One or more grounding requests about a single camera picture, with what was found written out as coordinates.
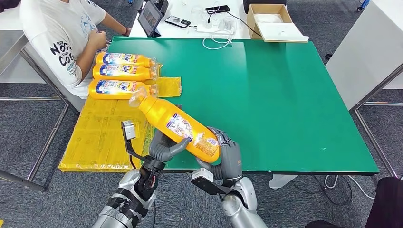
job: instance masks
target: white table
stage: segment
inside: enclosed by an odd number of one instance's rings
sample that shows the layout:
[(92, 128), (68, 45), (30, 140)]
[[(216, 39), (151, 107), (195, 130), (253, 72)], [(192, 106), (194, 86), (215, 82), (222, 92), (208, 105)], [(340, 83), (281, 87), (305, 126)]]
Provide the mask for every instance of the white table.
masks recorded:
[(358, 111), (381, 89), (403, 89), (403, 0), (371, 0), (337, 48), (326, 69), (347, 109), (354, 111), (391, 176), (386, 155)]
[[(165, 13), (165, 16), (161, 20), (161, 22), (157, 26), (158, 32), (161, 34), (162, 38), (210, 38), (210, 34), (208, 33), (200, 33), (197, 32), (193, 27), (187, 27), (185, 29), (179, 28), (177, 26), (170, 25), (166, 23), (164, 20), (168, 18), (170, 15), (182, 18), (184, 20), (188, 20), (191, 22), (190, 26), (195, 26), (198, 22), (201, 23), (200, 18), (196, 13), (192, 14), (196, 9), (203, 10), (203, 18), (207, 21), (209, 15), (205, 11), (206, 8), (219, 6), (219, 5), (228, 5), (230, 8), (230, 13), (236, 17), (239, 17), (243, 21), (246, 22), (246, 13), (243, 8), (242, 0), (168, 0), (169, 5), (168, 9)], [(138, 22), (138, 16), (134, 21), (132, 32), (130, 33), (131, 37), (147, 37), (140, 23)], [(211, 16), (211, 23), (217, 25), (220, 20), (225, 17), (230, 16), (228, 13), (218, 13)], [(248, 27), (245, 26), (240, 20), (234, 18), (237, 23), (237, 31), (235, 32), (234, 39), (250, 39)]]

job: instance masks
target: bottle cap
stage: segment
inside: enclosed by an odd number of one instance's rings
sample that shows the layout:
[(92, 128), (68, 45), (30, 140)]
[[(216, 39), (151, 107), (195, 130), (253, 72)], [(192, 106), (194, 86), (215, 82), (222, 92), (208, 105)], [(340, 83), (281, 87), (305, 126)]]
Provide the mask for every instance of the bottle cap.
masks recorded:
[(160, 76), (160, 69), (159, 69), (159, 67), (157, 67), (157, 66), (154, 66), (152, 69), (151, 69), (151, 79), (152, 80), (157, 80), (157, 78)]
[(157, 58), (151, 58), (151, 60), (150, 60), (150, 68), (154, 68), (154, 67), (157, 67), (158, 69), (163, 67), (163, 65), (161, 63), (157, 62)]
[(140, 87), (133, 92), (133, 96), (129, 99), (129, 106), (137, 108), (140, 103), (147, 97), (147, 90), (144, 87)]
[(158, 97), (158, 86), (157, 84), (153, 84), (150, 86), (150, 95), (153, 97)]

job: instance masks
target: bottle label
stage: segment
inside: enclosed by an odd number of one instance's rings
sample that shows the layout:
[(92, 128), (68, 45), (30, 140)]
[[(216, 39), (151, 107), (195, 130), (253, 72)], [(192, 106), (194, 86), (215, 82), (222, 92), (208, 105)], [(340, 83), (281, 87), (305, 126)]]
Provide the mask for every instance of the bottle label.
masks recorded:
[(106, 53), (102, 61), (109, 64), (135, 63), (138, 57), (139, 55)]
[(190, 125), (189, 121), (177, 113), (170, 118), (166, 127), (178, 136), (190, 138), (193, 141), (193, 146), (203, 151), (208, 156), (213, 156), (218, 149), (218, 141), (214, 138), (204, 137), (204, 132), (197, 134), (193, 139), (192, 126)]
[(190, 126), (189, 121), (185, 120), (177, 113), (171, 117), (166, 127), (180, 137), (193, 139), (192, 126)]
[(128, 93), (136, 90), (137, 82), (115, 81), (115, 80), (99, 80), (96, 85), (96, 93), (98, 94), (117, 94)]
[(99, 69), (99, 74), (104, 76), (119, 76), (135, 74), (138, 66), (135, 65), (115, 65), (115, 64), (102, 64)]

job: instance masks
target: green table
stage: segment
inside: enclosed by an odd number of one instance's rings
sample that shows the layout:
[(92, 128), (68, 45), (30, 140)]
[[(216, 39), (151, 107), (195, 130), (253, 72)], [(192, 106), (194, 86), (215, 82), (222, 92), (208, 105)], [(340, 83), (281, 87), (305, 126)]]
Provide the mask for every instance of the green table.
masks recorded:
[[(240, 39), (207, 50), (201, 41), (118, 37), (109, 51), (156, 57), (162, 76), (181, 76), (182, 95), (168, 100), (238, 142), (244, 171), (379, 172), (312, 42)], [(197, 168), (183, 152), (165, 169)]]

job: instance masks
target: smartphone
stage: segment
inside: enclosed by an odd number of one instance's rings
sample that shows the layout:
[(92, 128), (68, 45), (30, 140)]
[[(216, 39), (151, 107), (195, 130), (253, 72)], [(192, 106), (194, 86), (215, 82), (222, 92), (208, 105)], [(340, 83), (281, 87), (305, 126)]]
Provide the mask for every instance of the smartphone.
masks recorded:
[(214, 6), (214, 7), (206, 8), (206, 11), (207, 11), (208, 14), (222, 13), (222, 12), (229, 12), (230, 8), (227, 5)]
[(183, 20), (181, 18), (177, 18), (175, 16), (169, 16), (167, 19), (165, 19), (165, 22), (171, 25), (178, 26), (180, 28), (186, 28), (190, 25), (190, 21), (188, 20)]

